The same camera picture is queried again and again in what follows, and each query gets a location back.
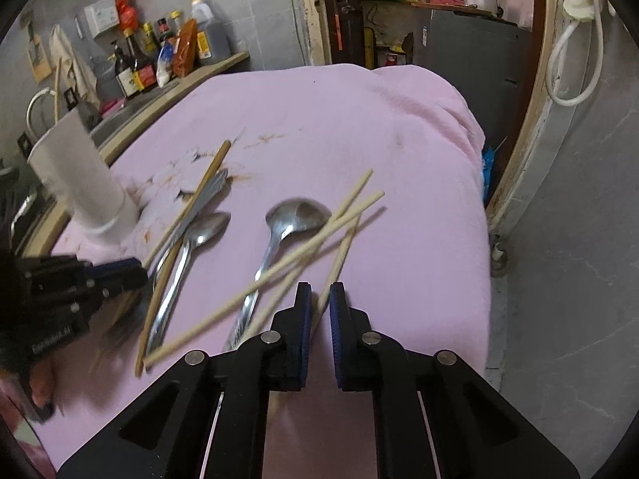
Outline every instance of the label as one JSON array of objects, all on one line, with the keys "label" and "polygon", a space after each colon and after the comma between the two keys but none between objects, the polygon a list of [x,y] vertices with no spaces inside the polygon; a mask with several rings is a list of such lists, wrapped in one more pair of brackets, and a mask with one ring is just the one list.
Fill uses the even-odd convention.
[{"label": "label", "polygon": [[120,88],[122,88],[126,97],[136,94],[139,90],[137,83],[135,82],[133,72],[131,72],[130,68],[127,68],[124,72],[117,74],[117,81],[119,82]]},{"label": "label", "polygon": [[135,82],[137,84],[137,88],[140,91],[148,88],[155,84],[155,72],[153,71],[153,65],[145,66],[144,68],[140,68],[137,72],[133,74],[133,78],[135,78]]},{"label": "label", "polygon": [[151,39],[151,37],[149,36],[145,36],[144,40],[145,42],[145,50],[147,54],[155,54],[155,52],[157,51],[157,49],[155,48],[155,43],[153,42],[153,40]]},{"label": "label", "polygon": [[200,59],[209,59],[211,54],[211,48],[208,45],[206,34],[203,32],[197,33],[197,56]]}]

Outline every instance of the shelf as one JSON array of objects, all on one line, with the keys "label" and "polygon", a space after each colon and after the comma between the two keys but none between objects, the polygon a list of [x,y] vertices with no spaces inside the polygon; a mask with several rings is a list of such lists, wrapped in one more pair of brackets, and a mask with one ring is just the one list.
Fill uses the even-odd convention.
[{"label": "shelf", "polygon": [[362,2],[374,2],[376,4],[380,2],[388,2],[391,4],[403,4],[411,7],[418,7],[420,9],[432,9],[432,10],[452,10],[453,12],[465,12],[467,14],[480,14],[482,16],[492,16],[490,11],[476,9],[475,7],[463,6],[463,5],[439,5],[439,4],[421,4],[416,2],[407,2],[406,0],[362,0]]}]

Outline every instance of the kitchen counter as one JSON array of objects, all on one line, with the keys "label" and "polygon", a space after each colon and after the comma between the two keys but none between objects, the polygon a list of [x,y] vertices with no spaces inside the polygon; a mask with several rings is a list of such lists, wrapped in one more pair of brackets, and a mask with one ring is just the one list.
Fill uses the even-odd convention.
[{"label": "kitchen counter", "polygon": [[[104,161],[111,165],[143,132],[157,121],[164,113],[180,102],[203,82],[225,72],[237,63],[248,59],[248,52],[239,52],[229,59],[214,65],[204,66],[184,77],[175,88],[160,95],[143,111],[135,115],[132,120],[122,127],[116,135],[107,140],[100,147],[100,154]],[[48,254],[58,237],[69,222],[65,208],[55,204],[49,212],[44,214],[39,224],[33,230],[31,239],[25,245],[22,255],[36,256]]]}]

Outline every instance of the stain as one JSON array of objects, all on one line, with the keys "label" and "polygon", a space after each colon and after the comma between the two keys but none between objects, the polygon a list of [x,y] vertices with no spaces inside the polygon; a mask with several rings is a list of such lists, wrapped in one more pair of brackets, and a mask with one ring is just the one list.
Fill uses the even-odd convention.
[{"label": "stain", "polygon": [[260,135],[258,137],[259,142],[245,145],[244,149],[248,149],[249,147],[257,147],[258,145],[262,144],[268,144],[269,142],[271,142],[271,140],[283,139],[284,137],[285,135],[277,135],[276,133],[273,133],[272,135]]},{"label": "stain", "polygon": [[233,139],[233,141],[231,142],[231,147],[233,147],[233,146],[235,145],[235,143],[236,143],[239,139],[241,139],[241,138],[242,138],[242,135],[244,135],[244,133],[246,133],[246,126],[244,126],[244,127],[242,128],[242,131],[240,132],[240,134],[239,134],[237,137],[235,137],[235,138]]},{"label": "stain", "polygon": [[256,179],[256,177],[257,175],[254,175],[252,173],[229,175],[229,179],[231,180],[231,183],[249,182],[251,180]]}]

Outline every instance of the faucet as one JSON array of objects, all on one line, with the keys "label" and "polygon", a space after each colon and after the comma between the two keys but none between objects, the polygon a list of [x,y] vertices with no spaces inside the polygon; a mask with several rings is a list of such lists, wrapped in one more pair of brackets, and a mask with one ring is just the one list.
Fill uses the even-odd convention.
[{"label": "faucet", "polygon": [[33,125],[31,124],[31,113],[33,112],[33,106],[35,105],[35,103],[43,97],[46,97],[46,95],[52,95],[53,97],[56,96],[56,93],[51,89],[51,88],[44,88],[43,90],[40,90],[37,94],[33,95],[33,98],[31,99],[31,102],[29,103],[29,106],[27,107],[27,129],[29,130],[29,133],[31,133],[31,136],[33,137],[33,142],[37,142],[38,141],[38,136],[36,135],[36,132],[33,130]]}]

